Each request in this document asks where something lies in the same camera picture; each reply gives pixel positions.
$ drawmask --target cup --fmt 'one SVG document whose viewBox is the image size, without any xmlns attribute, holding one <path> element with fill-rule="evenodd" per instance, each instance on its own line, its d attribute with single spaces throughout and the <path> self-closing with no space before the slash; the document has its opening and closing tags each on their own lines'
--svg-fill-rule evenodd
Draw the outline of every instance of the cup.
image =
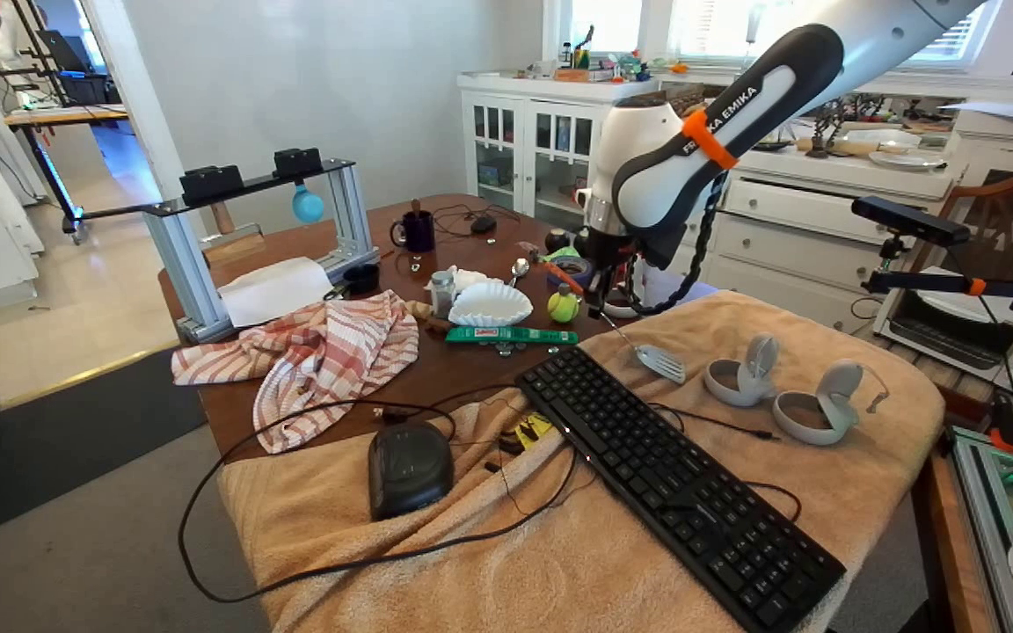
<svg viewBox="0 0 1013 633">
<path fill-rule="evenodd" d="M 435 251 L 435 219 L 422 208 L 410 208 L 400 215 L 400 222 L 392 225 L 392 238 L 408 254 L 428 254 Z"/>
</svg>

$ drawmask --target crumpled cloth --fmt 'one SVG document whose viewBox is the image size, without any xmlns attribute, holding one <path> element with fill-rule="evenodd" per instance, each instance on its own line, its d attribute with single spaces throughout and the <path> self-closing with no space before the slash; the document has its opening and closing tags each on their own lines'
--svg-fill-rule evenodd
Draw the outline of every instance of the crumpled cloth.
<svg viewBox="0 0 1013 633">
<path fill-rule="evenodd" d="M 268 452 L 284 452 L 332 428 L 363 392 L 392 382 L 417 358 L 410 307 L 327 299 L 244 330 L 236 340 L 179 347 L 168 358 L 179 385 L 263 376 L 252 428 Z"/>
</svg>

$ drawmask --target towel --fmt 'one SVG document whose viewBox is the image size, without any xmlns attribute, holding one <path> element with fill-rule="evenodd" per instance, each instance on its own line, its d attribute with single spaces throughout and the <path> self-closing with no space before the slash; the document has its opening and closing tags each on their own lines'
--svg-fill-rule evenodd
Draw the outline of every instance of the towel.
<svg viewBox="0 0 1013 633">
<path fill-rule="evenodd" d="M 171 381 L 236 382 L 263 376 L 252 428 L 268 452 L 307 447 L 347 403 L 417 358 L 417 326 L 394 293 L 327 299 L 244 330 L 236 340 L 171 351 Z"/>
<path fill-rule="evenodd" d="M 849 566 L 849 575 L 803 621 L 803 628 L 828 628 L 939 436 L 943 397 L 932 381 L 884 347 L 734 293 L 592 336 L 583 351 L 646 401 L 777 428 L 767 408 L 739 412 L 699 385 L 710 358 L 739 358 L 755 334 L 780 336 L 780 389 L 811 389 L 844 358 L 884 376 L 884 382 L 865 381 L 852 397 L 863 420 L 839 447 L 759 443 L 687 420 L 692 443 L 742 480 L 793 490 L 803 498 L 797 526 Z M 640 340 L 673 351 L 692 381 L 676 385 L 638 364 L 633 344 Z M 501 539 L 311 575 L 263 594 L 270 628 L 739 628 L 583 463 L 574 469 L 558 433 L 504 463 L 496 439 L 525 412 L 519 389 L 501 389 L 455 412 L 455 420 L 435 417 L 455 433 L 455 490 L 438 503 L 392 521 L 368 521 L 368 436 L 225 463 L 220 498 L 260 586 L 314 566 L 510 526 L 551 498 L 569 474 L 545 512 Z M 793 512 L 783 497 L 755 491 Z"/>
</svg>

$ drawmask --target computer mouse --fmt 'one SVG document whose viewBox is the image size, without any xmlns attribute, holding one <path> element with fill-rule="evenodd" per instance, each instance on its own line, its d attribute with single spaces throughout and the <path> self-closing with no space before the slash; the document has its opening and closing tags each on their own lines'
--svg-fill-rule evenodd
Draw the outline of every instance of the computer mouse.
<svg viewBox="0 0 1013 633">
<path fill-rule="evenodd" d="M 490 215 L 490 209 L 479 209 L 479 215 L 472 215 L 472 234 L 490 234 L 490 231 L 496 231 L 496 215 Z"/>
<path fill-rule="evenodd" d="M 445 436 L 428 420 L 385 424 L 368 443 L 368 518 L 422 511 L 455 485 Z"/>
</svg>

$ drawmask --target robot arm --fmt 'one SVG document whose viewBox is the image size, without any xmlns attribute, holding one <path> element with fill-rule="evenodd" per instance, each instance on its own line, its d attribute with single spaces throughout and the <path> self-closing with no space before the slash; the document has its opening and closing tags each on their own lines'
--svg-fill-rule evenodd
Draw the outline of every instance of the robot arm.
<svg viewBox="0 0 1013 633">
<path fill-rule="evenodd" d="M 673 267 L 699 228 L 722 175 L 759 136 L 924 48 L 980 0 L 839 0 L 780 34 L 710 104 L 681 118 L 669 100 L 610 113 L 583 225 L 630 234 L 651 267 Z"/>
</svg>

